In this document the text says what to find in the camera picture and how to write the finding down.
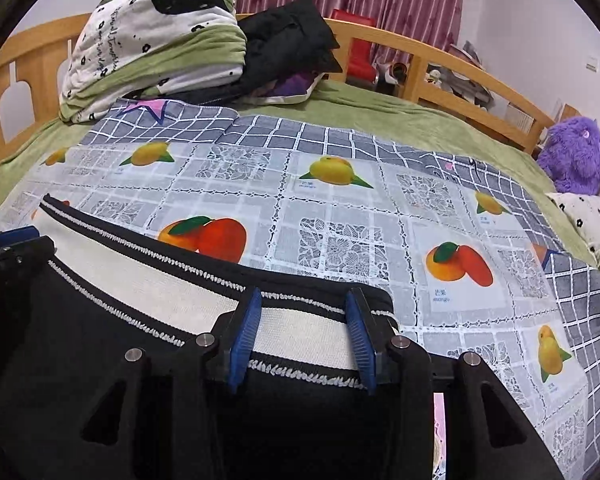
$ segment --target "star pattern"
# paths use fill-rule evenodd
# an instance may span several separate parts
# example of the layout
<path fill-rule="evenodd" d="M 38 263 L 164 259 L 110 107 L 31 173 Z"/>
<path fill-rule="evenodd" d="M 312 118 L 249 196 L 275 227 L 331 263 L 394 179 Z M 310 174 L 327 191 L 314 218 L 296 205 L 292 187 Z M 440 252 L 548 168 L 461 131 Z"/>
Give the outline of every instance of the star pattern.
<path fill-rule="evenodd" d="M 123 115 L 128 114 L 129 112 L 132 112 L 133 110 L 139 110 L 141 108 L 144 108 L 154 117 L 155 121 L 158 124 L 162 124 L 164 122 L 164 111 L 166 109 L 167 102 L 168 101 L 166 99 L 154 99 L 152 101 L 138 101 L 137 103 L 130 104 L 128 107 L 126 107 L 124 110 L 122 110 L 118 114 L 118 117 L 122 117 Z"/>

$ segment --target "white fabric with black dots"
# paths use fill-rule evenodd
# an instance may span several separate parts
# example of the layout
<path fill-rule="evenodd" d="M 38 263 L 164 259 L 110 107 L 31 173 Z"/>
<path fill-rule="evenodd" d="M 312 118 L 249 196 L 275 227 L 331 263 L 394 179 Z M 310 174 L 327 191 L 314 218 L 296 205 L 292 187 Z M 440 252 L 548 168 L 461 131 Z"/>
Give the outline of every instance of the white fabric with black dots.
<path fill-rule="evenodd" d="M 600 197 L 573 193 L 547 193 L 576 228 L 589 251 L 600 259 Z"/>
<path fill-rule="evenodd" d="M 219 25 L 224 31 L 235 29 L 235 37 L 229 36 L 233 42 L 229 51 L 244 52 L 246 38 L 234 7 L 235 0 L 103 0 L 75 43 L 60 94 L 63 119 L 74 123 L 97 120 L 117 98 L 133 91 L 150 89 L 144 97 L 149 99 L 240 79 L 243 61 L 237 62 L 234 56 L 219 62 L 218 54 L 209 56 L 209 51 L 218 49 L 217 43 L 227 44 L 226 33 L 218 36 L 216 44 L 207 39 L 197 45 L 197 57 L 189 54 L 178 61 L 177 56 L 163 55 L 160 61 L 154 57 L 153 66 L 146 62 L 145 66 L 136 65 L 135 72 L 127 69 L 142 58 L 182 46 L 200 30 Z M 125 69 L 124 75 L 110 77 L 120 69 Z"/>

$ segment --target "bed rail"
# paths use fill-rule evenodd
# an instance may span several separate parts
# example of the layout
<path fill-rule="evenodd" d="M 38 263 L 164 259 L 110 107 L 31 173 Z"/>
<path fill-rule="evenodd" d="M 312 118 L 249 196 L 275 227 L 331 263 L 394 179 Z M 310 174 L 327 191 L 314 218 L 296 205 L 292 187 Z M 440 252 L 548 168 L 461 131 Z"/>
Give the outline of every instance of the bed rail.
<path fill-rule="evenodd" d="M 80 14 L 43 23 L 9 38 L 0 50 L 0 98 L 10 86 L 10 64 L 15 63 L 16 81 L 26 81 L 31 90 L 35 123 L 20 132 L 14 139 L 5 142 L 0 125 L 0 160 L 16 152 L 19 147 L 46 121 L 58 114 L 57 73 L 62 62 L 68 58 L 70 49 L 77 41 L 89 14 Z M 410 70 L 399 96 L 418 102 L 434 103 L 442 109 L 460 115 L 478 129 L 500 140 L 508 140 L 532 153 L 540 133 L 554 122 L 542 110 L 503 82 L 474 65 L 436 49 L 420 41 L 405 38 L 393 32 L 367 27 L 355 23 L 326 20 L 332 28 L 340 48 L 334 51 L 343 67 L 343 73 L 331 74 L 335 81 L 346 78 L 349 50 L 353 39 L 379 43 L 412 54 Z M 425 81 L 427 65 L 440 64 L 461 73 L 485 88 L 509 100 L 523 112 L 534 118 L 528 134 L 511 124 L 456 97 L 453 94 L 428 84 Z"/>

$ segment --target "black jacket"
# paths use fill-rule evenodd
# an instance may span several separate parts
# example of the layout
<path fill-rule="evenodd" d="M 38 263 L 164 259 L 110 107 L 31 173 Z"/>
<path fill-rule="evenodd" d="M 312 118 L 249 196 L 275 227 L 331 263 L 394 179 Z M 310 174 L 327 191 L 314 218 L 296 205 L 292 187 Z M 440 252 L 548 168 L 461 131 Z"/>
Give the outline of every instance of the black jacket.
<path fill-rule="evenodd" d="M 247 37 L 241 78 L 167 97 L 194 105 L 222 105 L 299 72 L 342 72 L 331 53 L 339 47 L 338 42 L 312 0 L 296 0 L 252 14 L 238 26 Z"/>

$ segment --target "purple plush toy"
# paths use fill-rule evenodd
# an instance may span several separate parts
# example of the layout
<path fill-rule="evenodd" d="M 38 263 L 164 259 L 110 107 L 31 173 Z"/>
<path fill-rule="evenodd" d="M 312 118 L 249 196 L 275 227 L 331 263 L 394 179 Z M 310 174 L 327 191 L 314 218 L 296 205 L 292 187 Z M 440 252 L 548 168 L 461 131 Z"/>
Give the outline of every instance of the purple plush toy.
<path fill-rule="evenodd" d="M 558 193 L 595 195 L 600 190 L 600 130 L 586 117 L 572 117 L 549 128 L 538 166 Z"/>

